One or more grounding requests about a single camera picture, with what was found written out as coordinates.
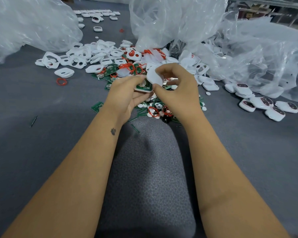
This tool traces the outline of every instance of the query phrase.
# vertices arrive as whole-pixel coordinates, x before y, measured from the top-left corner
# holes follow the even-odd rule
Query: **gray fabric tablecloth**
[[[117,44],[136,42],[127,5],[75,0],[73,6],[121,13],[118,21],[104,17],[97,24],[102,33],[85,18],[83,44],[96,41],[95,36]],[[43,55],[25,46],[0,65],[0,235],[79,140],[95,116],[90,107],[107,96],[106,81],[84,69],[74,69],[66,86],[56,85],[54,69],[34,64]],[[285,228],[298,234],[298,114],[274,122],[260,110],[248,113],[219,85],[211,96],[199,86],[206,117]],[[122,128],[96,236],[200,237],[184,129],[148,117],[132,124],[141,133],[130,123]]]

